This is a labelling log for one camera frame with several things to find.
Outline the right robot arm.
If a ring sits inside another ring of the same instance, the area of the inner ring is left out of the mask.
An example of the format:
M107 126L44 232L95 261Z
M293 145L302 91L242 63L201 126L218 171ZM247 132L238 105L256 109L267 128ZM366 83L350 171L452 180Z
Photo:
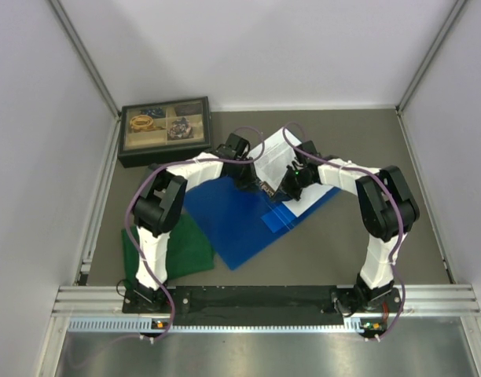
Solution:
M369 234L364 265L357 275L351 299L337 299L348 312L375 310L391 293L398 252L420 217L412 192L397 166L361 167L335 156L323 157L312 141L292 147L295 159L276 191L281 199L299 200L311 185L327 185L357 196L362 223Z

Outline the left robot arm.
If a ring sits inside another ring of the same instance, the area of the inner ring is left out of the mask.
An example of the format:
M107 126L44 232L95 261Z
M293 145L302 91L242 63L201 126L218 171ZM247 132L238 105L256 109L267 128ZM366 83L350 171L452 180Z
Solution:
M127 232L138 253L138 271L133 292L148 310L161 310L167 302L167 244L178 224L185 194L207 181L228 177L242 189L257 183L254 159L248 156L251 145L237 134L225 143L185 161L153 164L134 194L126 215L134 218L137 234Z

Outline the blue file folder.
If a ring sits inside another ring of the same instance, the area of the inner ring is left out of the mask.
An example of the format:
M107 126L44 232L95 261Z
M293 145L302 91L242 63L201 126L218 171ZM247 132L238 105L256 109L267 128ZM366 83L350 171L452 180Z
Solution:
M263 191L244 192L231 178L207 181L185 194L184 208L229 269L270 246L339 193L314 184L299 201L273 203Z

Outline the metal folder clip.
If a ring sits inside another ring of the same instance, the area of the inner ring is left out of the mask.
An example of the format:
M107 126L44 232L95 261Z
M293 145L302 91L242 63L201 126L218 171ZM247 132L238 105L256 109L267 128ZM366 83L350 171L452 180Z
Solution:
M276 191L266 181L262 181L260 183L260 189L265 192L270 198L272 198L276 193Z

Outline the printed white paper sheets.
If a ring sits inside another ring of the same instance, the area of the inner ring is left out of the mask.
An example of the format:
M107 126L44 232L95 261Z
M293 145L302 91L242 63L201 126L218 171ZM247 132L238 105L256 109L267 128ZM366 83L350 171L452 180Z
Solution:
M279 129L265 140L264 153L255 162L258 179L261 182L266 181L276 191L287 171L287 165L295 159L295 151L285 141L282 129ZM275 202L282 203L292 214L299 217L326 194L333 193L336 191L332 186L313 184L303 190L299 201L292 199Z

